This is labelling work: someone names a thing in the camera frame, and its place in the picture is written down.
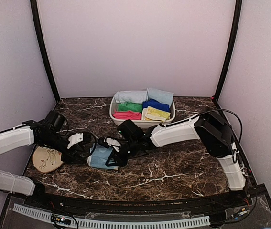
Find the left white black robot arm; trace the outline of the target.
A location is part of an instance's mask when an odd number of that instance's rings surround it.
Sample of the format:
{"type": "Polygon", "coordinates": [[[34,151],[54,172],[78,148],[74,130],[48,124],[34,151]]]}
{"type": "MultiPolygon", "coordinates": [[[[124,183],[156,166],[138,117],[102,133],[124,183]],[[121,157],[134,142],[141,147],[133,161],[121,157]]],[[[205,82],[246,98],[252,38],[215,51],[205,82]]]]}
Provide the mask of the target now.
{"type": "MultiPolygon", "coordinates": [[[[85,132],[65,135],[60,134],[65,117],[58,112],[50,111],[45,119],[37,122],[29,120],[22,124],[0,132],[0,155],[14,149],[38,145],[57,150],[61,153],[61,161],[66,164],[84,164],[91,155],[85,151],[85,132]]],[[[38,189],[39,185],[25,176],[15,175],[0,170],[0,191],[19,193],[31,196],[31,200],[39,208],[50,204],[47,194],[38,189]]]]}

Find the yellow white rolled towel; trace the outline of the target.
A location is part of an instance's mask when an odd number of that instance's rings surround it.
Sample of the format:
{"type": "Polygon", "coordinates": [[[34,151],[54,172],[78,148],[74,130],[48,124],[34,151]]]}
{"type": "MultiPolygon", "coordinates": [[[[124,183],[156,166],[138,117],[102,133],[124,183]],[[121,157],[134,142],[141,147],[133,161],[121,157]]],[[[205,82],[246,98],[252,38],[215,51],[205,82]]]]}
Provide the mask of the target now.
{"type": "Polygon", "coordinates": [[[143,121],[160,121],[165,122],[170,119],[170,112],[162,111],[148,106],[142,110],[143,121]]]}

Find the black frame post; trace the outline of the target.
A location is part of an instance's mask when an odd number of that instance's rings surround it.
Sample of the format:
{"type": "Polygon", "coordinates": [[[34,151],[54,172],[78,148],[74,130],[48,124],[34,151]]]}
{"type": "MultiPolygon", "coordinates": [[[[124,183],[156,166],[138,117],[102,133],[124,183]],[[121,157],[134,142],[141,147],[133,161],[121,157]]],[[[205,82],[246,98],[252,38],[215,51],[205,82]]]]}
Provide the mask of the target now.
{"type": "Polygon", "coordinates": [[[234,50],[234,46],[235,46],[235,41],[236,41],[236,37],[237,37],[237,33],[238,33],[238,26],[239,26],[239,20],[240,20],[240,16],[241,16],[242,3],[243,3],[243,0],[236,0],[235,1],[234,14],[233,14],[233,20],[232,20],[226,55],[224,58],[224,62],[223,62],[222,70],[221,70],[220,77],[218,80],[218,84],[216,87],[216,91],[213,96],[215,103],[217,103],[220,99],[222,89],[224,87],[226,76],[228,73],[229,65],[231,62],[231,58],[232,58],[232,54],[233,54],[233,50],[234,50]]]}
{"type": "Polygon", "coordinates": [[[54,99],[56,102],[60,101],[60,95],[54,80],[54,75],[52,72],[52,68],[50,65],[50,61],[48,58],[48,53],[46,50],[46,45],[43,37],[43,31],[42,31],[42,25],[41,25],[41,20],[40,20],[40,15],[39,15],[39,10],[38,10],[38,1],[36,0],[30,0],[30,6],[31,6],[31,12],[32,12],[32,18],[33,18],[33,24],[34,24],[34,29],[36,33],[36,38],[38,41],[39,49],[40,49],[40,54],[42,57],[44,69],[46,72],[46,76],[49,82],[49,85],[51,87],[54,99]]]}

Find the white plastic basin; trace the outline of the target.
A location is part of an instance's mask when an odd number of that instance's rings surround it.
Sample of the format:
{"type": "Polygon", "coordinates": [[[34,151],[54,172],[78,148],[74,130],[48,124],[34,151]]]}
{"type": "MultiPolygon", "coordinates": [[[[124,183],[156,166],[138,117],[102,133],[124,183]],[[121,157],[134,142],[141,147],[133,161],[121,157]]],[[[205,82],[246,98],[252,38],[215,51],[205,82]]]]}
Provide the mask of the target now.
{"type": "Polygon", "coordinates": [[[153,88],[118,91],[111,100],[109,115],[117,126],[126,120],[141,128],[169,124],[175,118],[173,93],[153,88]]]}

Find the large light blue towel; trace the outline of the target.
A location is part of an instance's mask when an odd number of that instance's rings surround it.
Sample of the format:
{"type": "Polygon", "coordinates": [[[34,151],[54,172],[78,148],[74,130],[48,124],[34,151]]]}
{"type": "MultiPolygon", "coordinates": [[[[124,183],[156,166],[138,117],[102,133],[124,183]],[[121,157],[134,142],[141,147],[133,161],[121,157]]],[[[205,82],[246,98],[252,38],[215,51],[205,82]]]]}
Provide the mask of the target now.
{"type": "Polygon", "coordinates": [[[135,103],[142,104],[144,101],[148,100],[147,91],[118,91],[114,95],[116,103],[135,103]]]}

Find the rolled light blue towel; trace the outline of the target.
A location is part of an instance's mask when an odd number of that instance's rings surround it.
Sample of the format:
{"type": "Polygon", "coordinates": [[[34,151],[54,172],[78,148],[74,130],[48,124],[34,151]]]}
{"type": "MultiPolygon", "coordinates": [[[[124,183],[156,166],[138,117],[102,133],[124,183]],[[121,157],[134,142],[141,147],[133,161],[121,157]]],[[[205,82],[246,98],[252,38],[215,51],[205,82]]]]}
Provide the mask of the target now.
{"type": "Polygon", "coordinates": [[[148,88],[147,94],[150,99],[154,99],[162,104],[171,106],[174,93],[155,88],[148,88]]]}

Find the left black frame post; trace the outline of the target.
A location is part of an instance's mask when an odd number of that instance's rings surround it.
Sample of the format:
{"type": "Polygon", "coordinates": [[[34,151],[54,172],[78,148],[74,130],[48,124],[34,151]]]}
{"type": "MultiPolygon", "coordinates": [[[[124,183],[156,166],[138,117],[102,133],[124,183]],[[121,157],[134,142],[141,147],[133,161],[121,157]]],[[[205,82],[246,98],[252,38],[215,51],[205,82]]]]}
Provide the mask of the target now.
{"type": "Polygon", "coordinates": [[[40,54],[42,57],[44,69],[46,72],[46,76],[49,82],[49,85],[51,87],[54,99],[56,102],[60,101],[60,95],[54,80],[54,75],[52,72],[52,68],[50,65],[50,61],[48,58],[48,53],[46,50],[46,45],[43,37],[43,31],[42,31],[42,25],[41,25],[41,20],[40,20],[40,15],[39,15],[39,10],[38,10],[38,1],[36,0],[30,0],[30,6],[31,6],[31,12],[32,12],[32,18],[33,18],[33,24],[34,24],[34,29],[36,33],[36,38],[38,41],[39,49],[40,49],[40,54]]]}

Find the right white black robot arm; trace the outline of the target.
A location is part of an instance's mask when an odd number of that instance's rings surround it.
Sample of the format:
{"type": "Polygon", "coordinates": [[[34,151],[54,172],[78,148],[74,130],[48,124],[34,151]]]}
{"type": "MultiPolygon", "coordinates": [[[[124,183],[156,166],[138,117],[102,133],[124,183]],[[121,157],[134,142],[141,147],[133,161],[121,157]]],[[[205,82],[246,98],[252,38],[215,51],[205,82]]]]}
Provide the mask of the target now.
{"type": "Polygon", "coordinates": [[[129,158],[140,151],[152,150],[173,143],[201,140],[207,152],[221,164],[232,191],[226,203],[236,207],[245,198],[246,185],[244,167],[238,161],[239,140],[235,140],[232,126],[219,115],[219,110],[211,110],[193,115],[170,124],[158,124],[141,129],[132,120],[122,122],[117,131],[126,141],[115,146],[109,156],[107,166],[124,167],[129,158]]]}

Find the pink folded towel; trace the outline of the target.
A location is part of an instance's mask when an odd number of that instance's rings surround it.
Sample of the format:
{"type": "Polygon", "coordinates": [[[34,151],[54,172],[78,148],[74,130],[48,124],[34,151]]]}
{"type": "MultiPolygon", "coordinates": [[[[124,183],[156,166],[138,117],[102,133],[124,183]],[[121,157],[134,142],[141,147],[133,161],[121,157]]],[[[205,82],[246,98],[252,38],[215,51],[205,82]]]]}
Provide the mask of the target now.
{"type": "Polygon", "coordinates": [[[141,120],[141,112],[115,111],[113,117],[120,120],[141,120]]]}

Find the green folded towel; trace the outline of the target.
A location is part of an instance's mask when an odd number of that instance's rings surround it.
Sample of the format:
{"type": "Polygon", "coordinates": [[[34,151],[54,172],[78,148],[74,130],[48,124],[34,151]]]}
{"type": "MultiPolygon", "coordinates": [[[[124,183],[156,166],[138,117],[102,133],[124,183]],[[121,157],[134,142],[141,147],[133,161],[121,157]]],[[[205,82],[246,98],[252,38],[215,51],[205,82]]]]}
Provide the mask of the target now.
{"type": "Polygon", "coordinates": [[[125,102],[118,104],[117,111],[125,112],[125,111],[133,111],[133,112],[142,112],[142,104],[125,102]]]}

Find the black front rail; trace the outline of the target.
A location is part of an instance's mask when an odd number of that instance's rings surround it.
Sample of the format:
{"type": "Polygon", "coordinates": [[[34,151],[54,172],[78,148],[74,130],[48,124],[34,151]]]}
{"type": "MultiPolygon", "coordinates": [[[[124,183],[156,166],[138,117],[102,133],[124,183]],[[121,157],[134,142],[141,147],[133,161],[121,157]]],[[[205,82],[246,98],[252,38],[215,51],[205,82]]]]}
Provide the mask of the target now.
{"type": "Polygon", "coordinates": [[[114,185],[105,181],[59,185],[44,183],[26,203],[83,215],[87,212],[113,214],[156,214],[190,211],[192,214],[217,214],[230,208],[252,208],[259,196],[265,194],[261,184],[244,191],[229,191],[226,186],[214,183],[190,185],[172,182],[152,182],[133,187],[130,184],[114,185]]]}

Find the blue patterned cartoon towel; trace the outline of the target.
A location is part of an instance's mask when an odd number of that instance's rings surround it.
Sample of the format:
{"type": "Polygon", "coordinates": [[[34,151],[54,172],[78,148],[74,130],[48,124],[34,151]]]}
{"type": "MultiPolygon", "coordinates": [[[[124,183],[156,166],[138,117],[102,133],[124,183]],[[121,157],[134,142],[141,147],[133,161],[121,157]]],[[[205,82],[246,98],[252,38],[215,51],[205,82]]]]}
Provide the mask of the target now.
{"type": "Polygon", "coordinates": [[[106,162],[108,158],[110,157],[113,148],[105,148],[99,144],[97,144],[95,150],[94,148],[90,148],[90,153],[92,153],[87,158],[87,164],[90,167],[97,168],[97,169],[107,169],[107,170],[118,170],[118,166],[107,166],[106,162]]]}

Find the right black frame post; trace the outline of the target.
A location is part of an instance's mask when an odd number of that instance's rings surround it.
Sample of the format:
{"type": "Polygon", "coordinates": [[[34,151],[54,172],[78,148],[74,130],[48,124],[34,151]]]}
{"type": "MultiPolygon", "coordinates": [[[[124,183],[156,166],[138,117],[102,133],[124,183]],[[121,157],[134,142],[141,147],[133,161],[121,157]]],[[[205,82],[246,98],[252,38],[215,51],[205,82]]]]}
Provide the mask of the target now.
{"type": "Polygon", "coordinates": [[[237,33],[238,33],[238,26],[239,26],[239,20],[240,20],[240,16],[241,16],[242,3],[243,3],[243,0],[236,0],[235,1],[234,14],[233,14],[233,20],[232,20],[226,55],[224,58],[224,62],[223,62],[222,70],[221,70],[220,77],[218,80],[218,84],[216,87],[216,91],[213,96],[215,103],[217,103],[220,99],[222,89],[224,87],[226,76],[228,73],[229,65],[231,62],[231,58],[232,58],[232,54],[233,54],[233,50],[234,50],[234,46],[235,46],[235,41],[236,41],[236,37],[237,37],[237,33]]]}

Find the dark blue rolled towel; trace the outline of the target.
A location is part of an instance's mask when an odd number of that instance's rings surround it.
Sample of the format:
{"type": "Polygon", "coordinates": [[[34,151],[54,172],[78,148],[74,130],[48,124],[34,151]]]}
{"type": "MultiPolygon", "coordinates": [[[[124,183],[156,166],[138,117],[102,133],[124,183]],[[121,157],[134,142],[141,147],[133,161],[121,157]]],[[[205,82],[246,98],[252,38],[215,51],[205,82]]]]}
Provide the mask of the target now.
{"type": "Polygon", "coordinates": [[[154,99],[149,99],[142,103],[142,109],[147,108],[148,106],[162,110],[162,111],[170,112],[169,105],[160,103],[154,99]]]}

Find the round bird painted plate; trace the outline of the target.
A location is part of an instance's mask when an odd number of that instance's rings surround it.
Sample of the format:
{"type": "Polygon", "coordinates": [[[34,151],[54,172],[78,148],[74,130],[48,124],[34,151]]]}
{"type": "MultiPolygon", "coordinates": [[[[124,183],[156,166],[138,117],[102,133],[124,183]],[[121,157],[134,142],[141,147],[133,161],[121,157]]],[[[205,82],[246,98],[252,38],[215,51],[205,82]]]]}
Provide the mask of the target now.
{"type": "Polygon", "coordinates": [[[64,163],[61,155],[55,149],[38,146],[32,156],[33,166],[41,173],[53,172],[64,163]]]}

